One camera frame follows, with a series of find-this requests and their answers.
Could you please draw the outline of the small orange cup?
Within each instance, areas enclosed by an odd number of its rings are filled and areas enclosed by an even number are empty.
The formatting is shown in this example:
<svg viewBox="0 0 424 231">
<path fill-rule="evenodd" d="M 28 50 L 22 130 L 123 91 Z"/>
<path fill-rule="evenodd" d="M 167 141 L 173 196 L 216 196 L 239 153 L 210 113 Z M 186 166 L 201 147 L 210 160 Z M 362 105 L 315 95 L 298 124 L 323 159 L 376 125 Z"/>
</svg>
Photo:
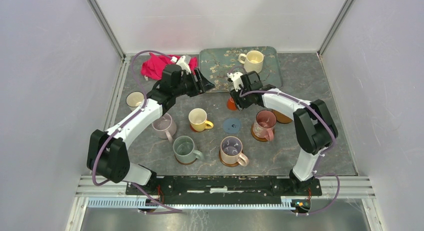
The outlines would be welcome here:
<svg viewBox="0 0 424 231">
<path fill-rule="evenodd" d="M 232 98 L 232 97 L 230 97 L 229 99 L 228 99 L 228 101 L 227 101 L 227 103 L 226 103 L 226 106 L 227 106 L 227 108 L 229 109 L 229 110 L 231 110 L 231 111 L 236 111 L 238 108 L 237 108 L 237 105 L 236 105 L 236 103 L 235 103 L 235 101 L 234 101 L 234 99 Z"/>
</svg>

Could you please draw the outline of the green floral serving tray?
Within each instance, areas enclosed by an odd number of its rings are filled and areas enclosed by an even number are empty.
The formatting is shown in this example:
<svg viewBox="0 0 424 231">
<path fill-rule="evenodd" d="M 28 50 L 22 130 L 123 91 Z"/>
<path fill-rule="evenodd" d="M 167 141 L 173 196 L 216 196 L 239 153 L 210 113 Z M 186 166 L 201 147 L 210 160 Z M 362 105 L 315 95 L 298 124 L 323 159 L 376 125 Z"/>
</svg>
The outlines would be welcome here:
<svg viewBox="0 0 424 231">
<path fill-rule="evenodd" d="M 203 49 L 199 53 L 198 66 L 201 73 L 215 85 L 210 93 L 229 92 L 233 84 L 228 82 L 227 73 L 235 66 L 241 66 L 238 57 L 250 51 L 264 55 L 262 71 L 259 73 L 263 85 L 283 86 L 283 77 L 276 49 L 272 46 L 244 46 Z"/>
</svg>

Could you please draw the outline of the yellow ceramic mug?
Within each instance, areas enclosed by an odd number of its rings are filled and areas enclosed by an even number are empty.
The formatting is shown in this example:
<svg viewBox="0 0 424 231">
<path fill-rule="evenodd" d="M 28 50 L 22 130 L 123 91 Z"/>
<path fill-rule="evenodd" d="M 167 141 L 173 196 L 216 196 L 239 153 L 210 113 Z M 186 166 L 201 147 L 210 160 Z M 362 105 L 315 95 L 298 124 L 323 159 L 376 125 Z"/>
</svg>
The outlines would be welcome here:
<svg viewBox="0 0 424 231">
<path fill-rule="evenodd" d="M 208 120 L 207 112 L 202 108 L 194 108 L 188 114 L 190 126 L 196 132 L 203 132 L 214 127 L 214 124 Z"/>
</svg>

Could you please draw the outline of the pink floral patterned mug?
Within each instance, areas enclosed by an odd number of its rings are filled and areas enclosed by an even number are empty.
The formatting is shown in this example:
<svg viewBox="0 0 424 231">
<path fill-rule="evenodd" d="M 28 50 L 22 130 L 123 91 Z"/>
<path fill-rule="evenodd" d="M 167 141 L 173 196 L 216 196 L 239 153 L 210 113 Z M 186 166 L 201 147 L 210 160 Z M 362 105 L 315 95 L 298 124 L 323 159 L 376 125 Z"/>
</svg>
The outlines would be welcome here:
<svg viewBox="0 0 424 231">
<path fill-rule="evenodd" d="M 255 135 L 273 141 L 275 137 L 276 116 L 269 110 L 261 110 L 257 113 L 251 126 Z"/>
</svg>

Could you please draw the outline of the blue round coaster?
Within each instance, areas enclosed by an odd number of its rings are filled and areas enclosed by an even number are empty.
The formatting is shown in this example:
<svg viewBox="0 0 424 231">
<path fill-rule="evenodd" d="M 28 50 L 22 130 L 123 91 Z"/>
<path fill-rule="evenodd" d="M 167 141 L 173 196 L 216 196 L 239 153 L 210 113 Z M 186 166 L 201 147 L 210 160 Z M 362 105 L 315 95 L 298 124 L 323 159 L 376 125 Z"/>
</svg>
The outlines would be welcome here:
<svg viewBox="0 0 424 231">
<path fill-rule="evenodd" d="M 228 118 L 222 123 L 222 129 L 227 134 L 237 134 L 242 127 L 242 123 L 238 118 Z"/>
</svg>

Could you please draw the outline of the lilac ceramic mug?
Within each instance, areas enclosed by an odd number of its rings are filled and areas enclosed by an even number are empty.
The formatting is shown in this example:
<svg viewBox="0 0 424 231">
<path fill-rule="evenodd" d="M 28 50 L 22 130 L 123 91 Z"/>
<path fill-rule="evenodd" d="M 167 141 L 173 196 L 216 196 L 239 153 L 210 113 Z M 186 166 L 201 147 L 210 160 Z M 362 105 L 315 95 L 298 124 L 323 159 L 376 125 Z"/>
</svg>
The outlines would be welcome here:
<svg viewBox="0 0 424 231">
<path fill-rule="evenodd" d="M 170 143 L 173 143 L 173 136 L 177 131 L 177 125 L 170 114 L 166 113 L 160 118 L 156 119 L 151 124 L 151 126 L 159 138 L 168 140 Z"/>
</svg>

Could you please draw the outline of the beige pink tall mug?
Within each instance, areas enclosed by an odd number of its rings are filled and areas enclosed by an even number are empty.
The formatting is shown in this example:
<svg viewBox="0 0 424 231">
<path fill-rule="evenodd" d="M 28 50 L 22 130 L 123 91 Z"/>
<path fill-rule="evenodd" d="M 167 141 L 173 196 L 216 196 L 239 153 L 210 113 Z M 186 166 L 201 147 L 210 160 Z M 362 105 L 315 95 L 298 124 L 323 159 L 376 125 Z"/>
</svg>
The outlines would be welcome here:
<svg viewBox="0 0 424 231">
<path fill-rule="evenodd" d="M 220 151 L 223 161 L 227 164 L 234 164 L 246 167 L 249 158 L 243 153 L 243 143 L 235 136 L 227 136 L 220 143 Z"/>
</svg>

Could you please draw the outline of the grey-green ceramic mug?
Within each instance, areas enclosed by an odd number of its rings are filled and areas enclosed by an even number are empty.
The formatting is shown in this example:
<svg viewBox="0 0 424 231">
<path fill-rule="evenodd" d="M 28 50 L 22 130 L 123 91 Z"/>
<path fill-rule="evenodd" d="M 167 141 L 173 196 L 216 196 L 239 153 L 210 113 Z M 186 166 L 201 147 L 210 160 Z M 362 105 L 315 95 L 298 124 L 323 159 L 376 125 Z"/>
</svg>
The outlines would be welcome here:
<svg viewBox="0 0 424 231">
<path fill-rule="evenodd" d="M 203 161 L 204 154 L 197 149 L 194 140 L 186 135 L 176 138 L 173 142 L 172 149 L 174 157 L 183 163 L 190 163 L 194 159 Z"/>
</svg>

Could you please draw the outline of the white mug black handle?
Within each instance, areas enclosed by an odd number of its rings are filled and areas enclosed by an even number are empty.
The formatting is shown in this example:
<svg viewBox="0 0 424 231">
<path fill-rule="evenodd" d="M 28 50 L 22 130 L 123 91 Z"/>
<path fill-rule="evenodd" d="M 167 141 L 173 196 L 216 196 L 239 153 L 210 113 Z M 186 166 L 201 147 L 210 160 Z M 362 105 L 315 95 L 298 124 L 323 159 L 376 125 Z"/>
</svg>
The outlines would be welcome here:
<svg viewBox="0 0 424 231">
<path fill-rule="evenodd" d="M 145 96 L 140 91 L 133 91 L 126 97 L 126 105 L 131 111 L 140 109 L 143 106 Z"/>
</svg>

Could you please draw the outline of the glossy wooden ridged coaster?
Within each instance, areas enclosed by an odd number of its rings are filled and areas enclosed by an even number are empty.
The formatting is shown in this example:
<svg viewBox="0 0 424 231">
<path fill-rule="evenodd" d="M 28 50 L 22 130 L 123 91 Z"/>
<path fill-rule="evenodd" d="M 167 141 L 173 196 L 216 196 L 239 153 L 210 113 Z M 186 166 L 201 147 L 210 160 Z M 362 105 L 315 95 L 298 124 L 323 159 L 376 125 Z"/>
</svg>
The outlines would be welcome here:
<svg viewBox="0 0 424 231">
<path fill-rule="evenodd" d="M 197 158 L 195 158 L 193 161 L 188 162 L 188 163 L 181 162 L 181 161 L 179 161 L 178 159 L 176 159 L 176 161 L 177 161 L 180 165 L 188 166 L 188 165 L 192 165 L 193 163 L 195 163 L 195 162 L 197 161 Z"/>
</svg>

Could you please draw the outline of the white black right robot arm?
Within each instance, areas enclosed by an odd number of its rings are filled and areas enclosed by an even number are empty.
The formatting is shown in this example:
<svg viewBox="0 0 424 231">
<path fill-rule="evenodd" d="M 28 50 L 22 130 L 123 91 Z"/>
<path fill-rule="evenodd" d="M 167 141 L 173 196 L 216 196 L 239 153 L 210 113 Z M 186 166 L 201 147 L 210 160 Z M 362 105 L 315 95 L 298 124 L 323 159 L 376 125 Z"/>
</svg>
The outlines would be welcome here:
<svg viewBox="0 0 424 231">
<path fill-rule="evenodd" d="M 229 93 L 238 110 L 258 105 L 275 110 L 294 122 L 300 153 L 290 171 L 292 179 L 288 187 L 293 194 L 302 195 L 309 189 L 308 180 L 316 173 L 319 156 L 335 144 L 338 136 L 326 103 L 320 99 L 299 99 L 271 84 L 263 85 L 255 71 L 228 73 L 226 76 L 233 84 Z"/>
</svg>

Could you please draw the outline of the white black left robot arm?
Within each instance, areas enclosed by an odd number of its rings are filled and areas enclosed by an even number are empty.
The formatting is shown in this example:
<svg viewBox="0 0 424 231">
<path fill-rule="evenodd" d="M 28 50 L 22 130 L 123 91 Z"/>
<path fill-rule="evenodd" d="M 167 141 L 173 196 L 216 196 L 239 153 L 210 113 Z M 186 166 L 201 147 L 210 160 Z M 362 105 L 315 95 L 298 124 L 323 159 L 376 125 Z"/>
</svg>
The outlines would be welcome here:
<svg viewBox="0 0 424 231">
<path fill-rule="evenodd" d="M 178 97 L 195 97 L 215 87 L 197 67 L 186 71 L 177 64 L 166 65 L 161 80 L 153 85 L 141 105 L 115 126 L 105 131 L 97 129 L 90 135 L 86 166 L 92 171 L 92 179 L 100 175 L 114 183 L 136 183 L 145 195 L 153 194 L 157 189 L 153 171 L 131 163 L 128 148 L 175 105 Z"/>
</svg>

